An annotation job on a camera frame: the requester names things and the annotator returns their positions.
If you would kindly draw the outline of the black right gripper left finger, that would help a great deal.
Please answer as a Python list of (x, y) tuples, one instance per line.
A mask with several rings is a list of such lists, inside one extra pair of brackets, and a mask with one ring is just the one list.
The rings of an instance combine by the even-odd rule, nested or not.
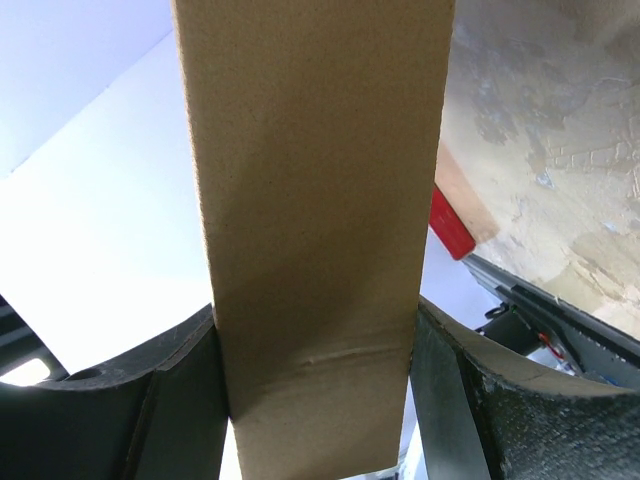
[(228, 408), (211, 306), (62, 381), (1, 387), (4, 479), (216, 479)]

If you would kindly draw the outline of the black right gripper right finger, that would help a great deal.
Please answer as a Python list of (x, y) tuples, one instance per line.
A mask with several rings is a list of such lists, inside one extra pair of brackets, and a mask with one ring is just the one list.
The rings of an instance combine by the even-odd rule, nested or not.
[(431, 479), (636, 479), (639, 394), (535, 363), (418, 304), (410, 382)]

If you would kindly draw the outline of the brown cardboard box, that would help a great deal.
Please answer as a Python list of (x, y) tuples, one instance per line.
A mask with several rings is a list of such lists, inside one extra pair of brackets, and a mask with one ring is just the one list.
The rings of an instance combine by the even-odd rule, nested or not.
[(451, 1), (173, 5), (246, 479), (393, 466)]

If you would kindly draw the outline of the red rectangular box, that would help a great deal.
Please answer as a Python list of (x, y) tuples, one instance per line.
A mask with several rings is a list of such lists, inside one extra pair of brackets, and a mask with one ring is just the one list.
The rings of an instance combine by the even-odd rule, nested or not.
[(432, 195), (429, 226), (456, 261), (471, 254), (476, 247), (471, 233), (438, 186)]

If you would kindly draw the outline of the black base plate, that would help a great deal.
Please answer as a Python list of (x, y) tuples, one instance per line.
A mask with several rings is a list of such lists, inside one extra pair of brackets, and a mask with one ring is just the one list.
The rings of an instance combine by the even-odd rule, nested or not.
[(500, 304), (476, 331), (529, 356), (544, 350), (561, 370), (600, 383), (639, 388), (639, 341), (573, 306), (522, 285), (488, 291)]

